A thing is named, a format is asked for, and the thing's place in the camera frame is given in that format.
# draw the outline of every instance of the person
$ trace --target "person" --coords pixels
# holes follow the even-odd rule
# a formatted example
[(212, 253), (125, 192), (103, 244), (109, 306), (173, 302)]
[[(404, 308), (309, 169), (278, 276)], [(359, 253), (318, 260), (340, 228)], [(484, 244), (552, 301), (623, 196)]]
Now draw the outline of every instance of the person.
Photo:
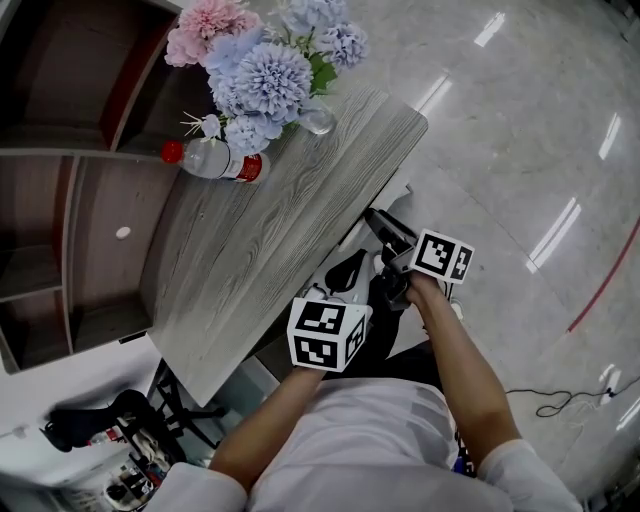
[[(343, 374), (323, 381), (324, 371), (295, 368), (208, 470), (175, 465), (147, 512), (582, 510), (521, 439), (502, 385), (438, 283), (414, 272), (407, 292), (431, 358), (425, 343), (386, 359), (401, 313), (378, 285), (369, 336)], [(477, 479), (451, 471), (456, 427)]]

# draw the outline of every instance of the wooden shelf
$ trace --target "wooden shelf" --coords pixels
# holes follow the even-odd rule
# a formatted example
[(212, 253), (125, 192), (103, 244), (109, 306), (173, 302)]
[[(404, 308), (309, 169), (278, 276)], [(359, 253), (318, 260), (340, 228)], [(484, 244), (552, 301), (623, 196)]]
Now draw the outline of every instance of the wooden shelf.
[(180, 124), (188, 119), (184, 112), (204, 117), (214, 111), (207, 81), (207, 72), (200, 66), (174, 68), (158, 59), (131, 109), (122, 148), (130, 148), (130, 143), (145, 147), (145, 140), (159, 138), (184, 140), (187, 130)]
[[(213, 108), (162, 54), (165, 0), (0, 0), (0, 356), (9, 373), (145, 331), (139, 298), (184, 139)], [(116, 232), (131, 234), (119, 239)]]
[(78, 320), (74, 350), (82, 352), (146, 331), (152, 325), (139, 297), (86, 311)]
[(0, 158), (0, 251), (50, 245), (60, 158)]
[(0, 302), (62, 288), (49, 245), (0, 252)]
[(67, 339), (56, 320), (30, 325), (22, 343), (22, 357), (18, 359), (22, 370), (51, 363), (70, 355)]
[(166, 140), (164, 136), (147, 136), (142, 144), (128, 144), (114, 152), (107, 148), (97, 127), (20, 125), (0, 131), (0, 156), (83, 156), (160, 162), (160, 152)]
[(61, 292), (42, 292), (0, 304), (0, 323), (17, 366), (33, 368), (70, 355)]
[(11, 348), (9, 347), (9, 343), (7, 343), (6, 338), (2, 330), (0, 329), (0, 357), (2, 357), (2, 364), (4, 365), (5, 371), (11, 375), (20, 371), (18, 367), (18, 362), (16, 358), (13, 356), (13, 352), (11, 352)]

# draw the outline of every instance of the shirt sleeve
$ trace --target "shirt sleeve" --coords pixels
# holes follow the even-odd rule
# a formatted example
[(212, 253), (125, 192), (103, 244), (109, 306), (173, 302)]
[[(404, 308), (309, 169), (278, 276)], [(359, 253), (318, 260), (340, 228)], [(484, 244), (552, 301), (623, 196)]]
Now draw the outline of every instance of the shirt sleeve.
[(233, 478), (178, 463), (167, 474), (146, 512), (241, 512), (247, 493)]
[(582, 507), (533, 447), (516, 439), (495, 448), (478, 478), (509, 495), (518, 512), (581, 512)]

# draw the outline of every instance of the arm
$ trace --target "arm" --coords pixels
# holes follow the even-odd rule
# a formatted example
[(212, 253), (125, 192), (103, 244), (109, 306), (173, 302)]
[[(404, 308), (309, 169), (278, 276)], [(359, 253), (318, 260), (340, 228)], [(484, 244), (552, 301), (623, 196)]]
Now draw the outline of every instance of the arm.
[(324, 374), (295, 368), (258, 410), (222, 441), (209, 469), (230, 476), (249, 492), (289, 438)]
[(420, 311), (449, 409), (479, 467), (494, 448), (520, 438), (504, 389), (434, 279), (414, 272), (407, 298)]

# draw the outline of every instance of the red bottle cap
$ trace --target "red bottle cap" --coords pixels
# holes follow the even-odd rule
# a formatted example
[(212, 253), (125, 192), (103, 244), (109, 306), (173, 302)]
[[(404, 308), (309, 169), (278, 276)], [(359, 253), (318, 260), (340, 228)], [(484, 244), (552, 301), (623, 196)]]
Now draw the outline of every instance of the red bottle cap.
[(184, 156), (184, 146), (177, 140), (168, 140), (162, 147), (162, 160), (168, 164), (177, 164)]

